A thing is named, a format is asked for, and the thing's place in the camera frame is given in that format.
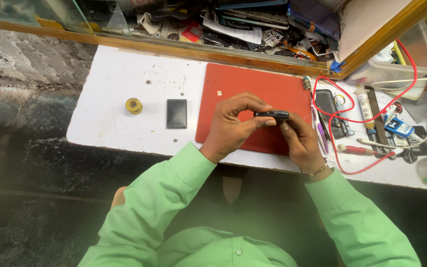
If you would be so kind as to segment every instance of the shirt sleeve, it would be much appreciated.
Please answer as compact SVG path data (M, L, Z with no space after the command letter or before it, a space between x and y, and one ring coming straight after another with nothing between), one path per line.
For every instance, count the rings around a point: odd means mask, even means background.
M168 161L142 173L113 207L79 266L156 266L155 250L174 216L195 197L216 165L188 143Z
M348 267L421 266L407 237L337 169L306 188Z

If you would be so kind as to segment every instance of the shirt cuff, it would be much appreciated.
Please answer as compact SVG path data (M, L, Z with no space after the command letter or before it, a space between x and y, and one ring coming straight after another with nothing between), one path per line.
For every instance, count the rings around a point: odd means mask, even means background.
M169 163L177 176L192 188L200 188L217 166L207 160L192 142L186 144Z
M324 180L306 183L305 187L317 209L340 209L365 199L342 176L338 169Z

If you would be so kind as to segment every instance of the finger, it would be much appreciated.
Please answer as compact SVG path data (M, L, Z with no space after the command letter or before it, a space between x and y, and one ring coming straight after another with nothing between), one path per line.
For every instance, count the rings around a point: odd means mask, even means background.
M230 98L229 98L229 99L227 99L227 100L233 100L233 99L235 99L235 98L239 98L239 97L242 97L242 96L249 96L249 97L252 97L252 98L254 98L254 99L258 100L259 102L261 102L261 103L263 103L263 104L267 105L267 104L266 104L266 102L265 102L263 99L261 99L261 98L260 98L259 96L257 96L256 94L252 94L252 93L250 93L250 92L243 92L243 93L240 93L240 94L236 94L236 95L234 95L234 96L230 97Z
M241 130L248 133L248 135L260 128L274 125L276 125L276 120L272 117L253 117L246 122L240 123Z
M304 119L294 112L289 113L287 122L289 122L298 133L299 138L311 138L316 136L316 131L312 128L312 125L305 122Z
M303 146L299 141L298 133L288 122L281 123L279 128L281 129L281 133L283 134L284 139L286 139L286 142L288 142L289 148Z
M238 116L238 113L251 110L253 112L268 112L272 109L266 103L260 102L250 96L241 96L232 100L222 101L219 105L220 112L230 116Z

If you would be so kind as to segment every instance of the bracelet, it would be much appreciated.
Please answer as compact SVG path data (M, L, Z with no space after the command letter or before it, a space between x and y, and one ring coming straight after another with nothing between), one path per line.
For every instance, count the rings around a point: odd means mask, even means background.
M325 168L327 168L327 161L325 161L324 166L322 166L319 170L317 170L314 173L309 174L309 176L316 176L317 174L321 173L323 170L325 170Z

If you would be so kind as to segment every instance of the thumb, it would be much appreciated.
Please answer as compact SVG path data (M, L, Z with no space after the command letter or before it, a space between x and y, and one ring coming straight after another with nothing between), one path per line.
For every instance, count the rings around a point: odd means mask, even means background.
M298 138L298 134L291 127L291 125L289 125L288 122L282 123L279 128L281 129L281 133L283 134L284 139L286 139L286 142L288 142L289 147L301 144Z
M244 131L248 132L248 134L252 134L252 132L266 127L266 126L274 126L276 125L276 120L272 117L253 117L246 122L240 123L241 127Z

